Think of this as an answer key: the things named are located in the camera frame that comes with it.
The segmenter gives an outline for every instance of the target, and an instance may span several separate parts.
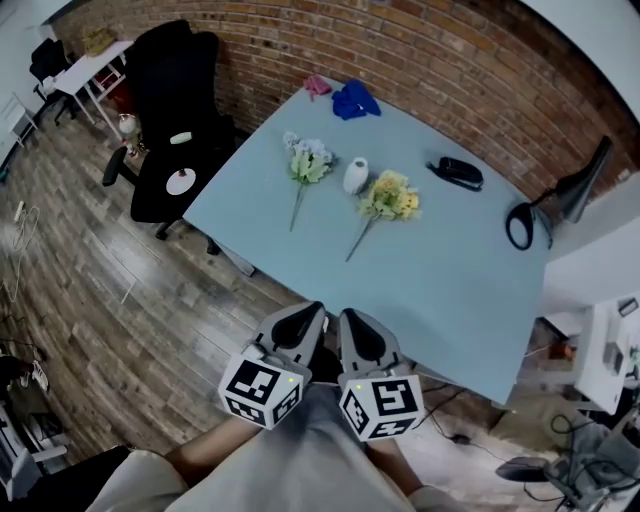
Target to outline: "yellow flower bouquet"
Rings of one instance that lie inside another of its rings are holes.
[[[396,171],[384,171],[371,185],[366,197],[358,201],[358,211],[369,219],[349,251],[346,261],[349,261],[376,220],[409,220],[420,215],[419,206],[418,191],[409,188],[409,178]]]

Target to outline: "black chair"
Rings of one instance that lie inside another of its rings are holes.
[[[70,67],[71,64],[64,54],[62,41],[46,39],[31,54],[31,66],[29,67],[29,71],[40,81],[40,84],[34,87],[33,92],[42,98],[46,107],[54,105],[64,98],[64,104],[54,119],[56,126],[60,125],[58,119],[66,110],[69,111],[71,119],[75,119],[75,100],[73,96],[58,90],[53,91],[50,94],[44,94],[44,92],[40,90],[40,87],[48,76],[55,77],[58,73],[66,71]]]
[[[178,20],[142,34],[127,56],[127,83],[149,153],[136,175],[124,163],[126,148],[119,148],[102,184],[112,185],[118,174],[133,183],[131,218],[161,222],[160,240],[235,151],[233,120],[221,116],[214,103],[217,51],[215,34],[193,34],[187,21]],[[178,134],[189,134],[190,140],[172,144]],[[195,171],[195,182],[186,192],[170,195],[167,181],[183,169]],[[208,240],[207,252],[217,254]]]

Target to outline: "light blue table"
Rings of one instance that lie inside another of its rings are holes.
[[[341,87],[337,82],[330,83]],[[521,194],[458,144],[379,102],[382,116],[343,121],[330,95],[300,90],[242,145],[185,219],[267,275],[339,314],[359,309],[398,338],[405,356],[504,403],[515,382],[542,290],[547,235],[536,224],[526,252],[504,220]],[[306,192],[293,232],[296,182],[287,176],[285,131],[319,138],[340,157]],[[379,221],[348,263],[364,219],[342,189],[354,157],[372,172],[394,169],[420,192],[420,219]],[[482,192],[440,180],[425,168],[451,156],[477,166]]]

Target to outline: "pink cloth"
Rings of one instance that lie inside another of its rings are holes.
[[[327,82],[325,82],[321,76],[318,75],[311,75],[309,78],[307,78],[304,81],[304,88],[309,91],[309,94],[311,95],[311,101],[313,101],[317,95],[327,94],[331,92],[331,86]]]

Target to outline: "black lamp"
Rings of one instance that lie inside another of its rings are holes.
[[[509,212],[509,215],[507,215],[505,222],[507,236],[513,246],[521,251],[526,251],[531,247],[531,243],[533,242],[533,224],[535,221],[534,208],[552,195],[557,196],[560,211],[564,219],[574,224],[578,222],[587,205],[587,199],[589,198],[591,189],[602,170],[607,166],[612,151],[613,144],[611,143],[611,139],[607,136],[602,137],[598,148],[591,157],[591,161],[584,169],[570,176],[560,178],[555,188],[545,190],[535,201],[531,203],[520,203],[513,208],[513,210]],[[527,234],[527,240],[524,244],[516,242],[511,234],[511,223],[513,220],[520,221],[524,226]]]

